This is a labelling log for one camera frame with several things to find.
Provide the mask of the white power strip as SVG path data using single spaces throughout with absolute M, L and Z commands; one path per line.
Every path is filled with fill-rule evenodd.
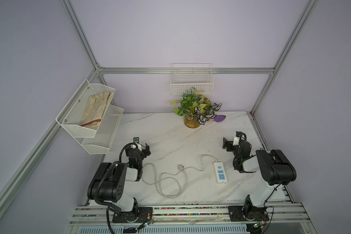
M 223 162 L 214 162 L 214 171 L 218 184 L 225 184 L 228 182 Z

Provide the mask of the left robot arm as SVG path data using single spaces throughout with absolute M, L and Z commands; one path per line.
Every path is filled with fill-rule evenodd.
M 108 223 L 144 223 L 152 219 L 152 207 L 139 207 L 136 198 L 124 192 L 126 182 L 139 182 L 143 173 L 143 160 L 151 155 L 148 144 L 137 140 L 121 150 L 119 160 L 103 162 L 98 167 L 87 190 L 89 200 L 106 206 Z

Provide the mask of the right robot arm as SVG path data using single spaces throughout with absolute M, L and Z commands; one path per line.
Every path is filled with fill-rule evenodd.
M 255 190 L 246 196 L 242 206 L 229 206 L 232 222 L 269 220 L 267 203 L 281 186 L 296 180 L 296 170 L 281 150 L 259 149 L 251 154 L 252 146 L 244 138 L 245 134 L 230 141 L 223 138 L 222 148 L 232 152 L 233 168 L 241 174 L 260 172 L 261 181 Z

